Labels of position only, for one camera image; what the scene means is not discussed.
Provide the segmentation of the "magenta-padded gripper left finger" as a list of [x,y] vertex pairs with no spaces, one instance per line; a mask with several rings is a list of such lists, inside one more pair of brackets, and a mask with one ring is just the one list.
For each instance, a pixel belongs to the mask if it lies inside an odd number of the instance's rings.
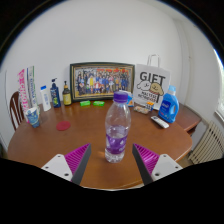
[[55,155],[42,169],[79,185],[90,155],[91,145],[86,144],[66,155]]

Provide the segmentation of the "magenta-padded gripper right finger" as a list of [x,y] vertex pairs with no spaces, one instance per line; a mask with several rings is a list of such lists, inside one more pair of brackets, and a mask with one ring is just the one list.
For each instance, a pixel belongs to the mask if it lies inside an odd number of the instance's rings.
[[182,169],[168,154],[158,155],[138,144],[133,145],[132,154],[136,160],[144,185]]

